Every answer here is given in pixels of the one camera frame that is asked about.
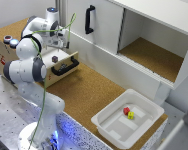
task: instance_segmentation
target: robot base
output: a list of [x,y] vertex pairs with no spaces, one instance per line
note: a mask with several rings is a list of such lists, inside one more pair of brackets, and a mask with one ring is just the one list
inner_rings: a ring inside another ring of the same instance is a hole
[[[29,149],[30,141],[28,138],[36,128],[36,125],[37,122],[31,123],[20,132],[18,137],[18,150],[52,150],[47,142],[43,142],[39,144],[39,146],[32,143],[32,146]],[[63,133],[59,133],[57,141],[59,143],[57,150],[60,150],[64,142]]]

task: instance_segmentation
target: brown cork surface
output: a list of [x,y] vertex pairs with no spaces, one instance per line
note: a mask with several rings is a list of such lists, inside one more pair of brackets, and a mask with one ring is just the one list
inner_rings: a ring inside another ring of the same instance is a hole
[[[24,19],[1,28],[0,40],[3,41],[4,35],[8,34],[19,40],[26,22],[27,19]],[[91,118],[121,95],[125,89],[80,63],[77,71],[48,87],[47,91],[65,101],[65,112],[113,149],[117,149],[98,133],[96,126],[91,122]],[[161,116],[131,150],[140,149],[166,119],[167,115]]]
[[143,38],[138,38],[119,53],[175,82],[183,58]]

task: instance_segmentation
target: white wall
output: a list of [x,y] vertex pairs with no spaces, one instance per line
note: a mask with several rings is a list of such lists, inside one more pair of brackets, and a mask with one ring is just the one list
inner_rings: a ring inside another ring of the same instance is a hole
[[176,90],[171,91],[167,102],[183,112],[188,110],[188,77]]
[[0,28],[33,15],[44,18],[55,0],[0,0]]

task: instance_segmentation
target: open cabinet compartment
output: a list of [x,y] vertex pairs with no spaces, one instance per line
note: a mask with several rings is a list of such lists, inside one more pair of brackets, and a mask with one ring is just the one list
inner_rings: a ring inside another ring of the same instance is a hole
[[177,81],[187,52],[188,35],[125,9],[118,50],[121,57],[151,70],[152,76],[175,88],[186,78],[181,75],[184,77]]

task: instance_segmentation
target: yellow object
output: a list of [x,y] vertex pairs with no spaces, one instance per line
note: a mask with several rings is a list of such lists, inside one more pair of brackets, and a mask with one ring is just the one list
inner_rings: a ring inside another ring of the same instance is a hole
[[133,118],[134,118],[134,112],[129,112],[128,119],[133,119]]

